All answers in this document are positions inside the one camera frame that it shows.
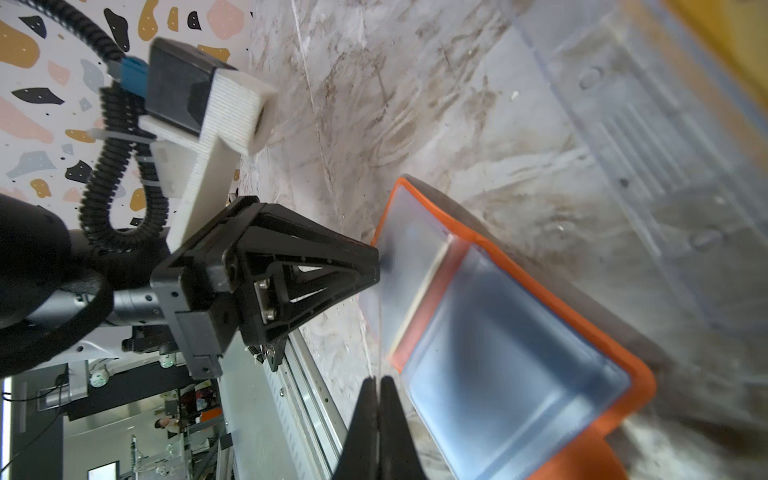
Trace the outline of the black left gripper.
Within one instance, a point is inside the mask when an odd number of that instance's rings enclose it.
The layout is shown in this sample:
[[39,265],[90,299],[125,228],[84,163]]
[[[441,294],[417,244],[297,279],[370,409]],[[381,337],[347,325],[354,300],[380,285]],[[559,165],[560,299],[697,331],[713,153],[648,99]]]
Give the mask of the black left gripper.
[[246,196],[165,253],[112,317],[132,328],[123,351],[179,353],[192,378],[215,379],[236,332],[248,346],[276,343],[379,279],[375,247]]

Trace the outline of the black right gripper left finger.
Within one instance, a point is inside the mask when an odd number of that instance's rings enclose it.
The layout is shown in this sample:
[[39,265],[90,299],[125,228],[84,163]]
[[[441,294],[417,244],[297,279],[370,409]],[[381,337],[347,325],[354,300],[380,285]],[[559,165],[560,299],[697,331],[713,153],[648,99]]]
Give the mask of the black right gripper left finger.
[[378,411],[376,379],[368,377],[362,382],[333,480],[378,478]]

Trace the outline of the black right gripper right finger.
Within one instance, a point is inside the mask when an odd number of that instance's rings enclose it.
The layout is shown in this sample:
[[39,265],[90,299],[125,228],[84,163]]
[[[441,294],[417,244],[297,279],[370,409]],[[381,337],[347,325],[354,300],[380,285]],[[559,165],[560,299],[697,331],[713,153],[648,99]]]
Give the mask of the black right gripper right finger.
[[384,480],[427,478],[409,430],[391,376],[384,376],[379,395],[379,478]]

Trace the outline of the orange card holder wallet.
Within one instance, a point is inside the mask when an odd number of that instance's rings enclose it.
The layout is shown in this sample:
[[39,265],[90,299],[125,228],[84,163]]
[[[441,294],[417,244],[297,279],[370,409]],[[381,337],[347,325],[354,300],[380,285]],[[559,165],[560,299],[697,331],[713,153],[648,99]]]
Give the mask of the orange card holder wallet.
[[[393,365],[381,335],[393,250],[448,236]],[[607,437],[655,394],[643,361],[413,180],[396,181],[373,245],[381,274],[362,314],[456,478],[626,477]]]

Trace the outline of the gold VIP card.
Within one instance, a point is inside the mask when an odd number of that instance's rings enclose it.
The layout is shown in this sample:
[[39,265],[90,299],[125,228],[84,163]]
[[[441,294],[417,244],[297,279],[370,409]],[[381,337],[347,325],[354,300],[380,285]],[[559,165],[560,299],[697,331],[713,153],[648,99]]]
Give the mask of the gold VIP card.
[[381,335],[387,333],[391,336],[387,343],[387,358],[393,365],[401,363],[397,360],[400,345],[452,243],[452,237],[448,236],[436,242],[429,240],[426,246],[406,248],[396,245],[393,250],[392,287],[386,301],[384,295],[381,299],[381,308],[387,304],[387,312],[382,312],[382,319],[390,321],[381,327]]

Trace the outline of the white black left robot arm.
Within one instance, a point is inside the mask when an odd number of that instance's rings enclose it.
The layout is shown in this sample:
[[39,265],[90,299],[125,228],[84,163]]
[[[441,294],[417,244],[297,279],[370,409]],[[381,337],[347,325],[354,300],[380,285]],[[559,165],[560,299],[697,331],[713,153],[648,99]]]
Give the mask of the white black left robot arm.
[[233,337],[277,365],[288,335],[375,285],[378,250],[279,204],[242,197],[178,248],[92,247],[52,212],[1,199],[1,373],[31,370],[104,326],[152,327],[134,352],[181,353],[222,375]]

